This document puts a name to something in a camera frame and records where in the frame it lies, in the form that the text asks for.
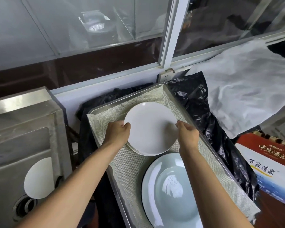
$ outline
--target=forearm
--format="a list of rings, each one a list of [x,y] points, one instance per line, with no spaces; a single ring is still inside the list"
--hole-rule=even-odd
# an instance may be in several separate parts
[[[250,228],[204,157],[195,150],[181,152],[204,228]]]
[[[117,152],[113,145],[101,146],[18,228],[77,227],[97,184]]]

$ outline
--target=metal tray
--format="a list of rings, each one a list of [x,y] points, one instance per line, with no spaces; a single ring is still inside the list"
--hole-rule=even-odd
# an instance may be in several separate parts
[[[140,96],[148,91],[151,91],[155,88],[160,88],[160,87],[163,87],[163,90],[165,91],[165,93],[168,95],[169,99],[174,103],[174,105],[177,107],[177,109],[180,111],[180,113],[184,116],[184,118],[186,119],[186,121],[195,126],[195,123],[192,121],[190,115],[187,113],[187,111],[185,110],[185,108],[178,102],[177,99],[175,99],[175,97],[171,94],[170,90],[169,90],[169,87],[164,84],[164,83],[159,83],[159,84],[154,84],[150,87],[147,87],[147,88],[144,88],[140,91],[137,91],[137,92],[134,92],[132,94],[129,94],[127,96],[124,96],[122,98],[119,98],[119,99],[116,99],[114,101],[111,101],[109,103],[106,103],[106,104],[103,104],[99,107],[96,107],[94,109],[91,109],[89,111],[89,114],[94,114],[94,115],[97,115],[103,111],[106,111],[112,107],[115,107],[121,103],[124,103],[130,99],[133,99],[137,96]],[[96,141],[96,144],[97,146],[99,147],[100,144],[98,143],[97,141],[97,138],[94,134],[94,131],[93,129],[92,130],[92,133],[93,133],[93,136],[95,138],[95,141]],[[214,151],[214,149],[212,148],[212,146],[209,144],[209,142],[207,141],[207,139],[205,138],[205,136],[200,133],[200,139],[206,144],[206,146],[209,148],[209,150],[211,150],[211,152],[213,153],[213,155],[215,156],[216,160],[221,164],[221,166],[224,168],[224,171],[225,173],[227,174],[227,176],[229,176],[232,180],[234,180],[238,185],[239,183],[236,181],[236,179],[234,178],[234,176],[231,174],[231,172],[228,170],[228,168],[226,167],[226,165],[223,163],[223,161],[221,160],[221,158],[218,156],[218,154]],[[126,227],[128,228],[133,228],[134,225],[133,225],[133,221],[131,221],[130,219],[130,216],[129,216],[129,210],[126,208],[125,206],[125,203],[124,203],[124,200],[122,199],[121,197],[121,194],[120,194],[120,191],[117,187],[117,183],[114,179],[114,176],[113,176],[113,171],[112,171],[112,168],[109,166],[108,169],[107,169],[107,175],[109,177],[109,180],[110,180],[110,183],[111,183],[111,187],[113,189],[113,192],[115,194],[115,197],[116,197],[116,200],[117,200],[117,203],[118,203],[118,206],[119,206],[119,209],[120,209],[120,212],[122,214],[122,217],[124,219],[124,222],[125,222],[125,225]]]

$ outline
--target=yellow swoosh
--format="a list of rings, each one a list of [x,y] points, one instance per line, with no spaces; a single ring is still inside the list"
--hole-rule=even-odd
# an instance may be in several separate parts
[[[269,174],[266,174],[265,172],[263,172],[262,170],[260,170],[259,168],[256,168],[255,166],[253,166],[253,165],[250,165],[252,168],[254,168],[255,170],[257,170],[257,171],[259,171],[259,172],[261,172],[262,174],[264,174],[264,175],[266,175],[266,176],[268,176],[268,177],[272,177],[271,175],[269,175]]]

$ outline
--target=stack of white plates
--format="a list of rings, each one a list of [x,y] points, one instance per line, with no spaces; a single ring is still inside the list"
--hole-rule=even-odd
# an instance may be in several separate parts
[[[144,102],[134,106],[126,115],[131,124],[129,147],[144,156],[166,152],[177,139],[174,114],[162,104]]]
[[[142,182],[142,202],[153,227],[203,227],[179,153],[163,155],[150,165]]]

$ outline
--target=person's left arm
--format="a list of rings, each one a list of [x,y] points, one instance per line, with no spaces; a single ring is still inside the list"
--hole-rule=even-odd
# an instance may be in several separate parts
[[[108,124],[103,144],[17,228],[76,228],[101,177],[129,138],[131,125]]]

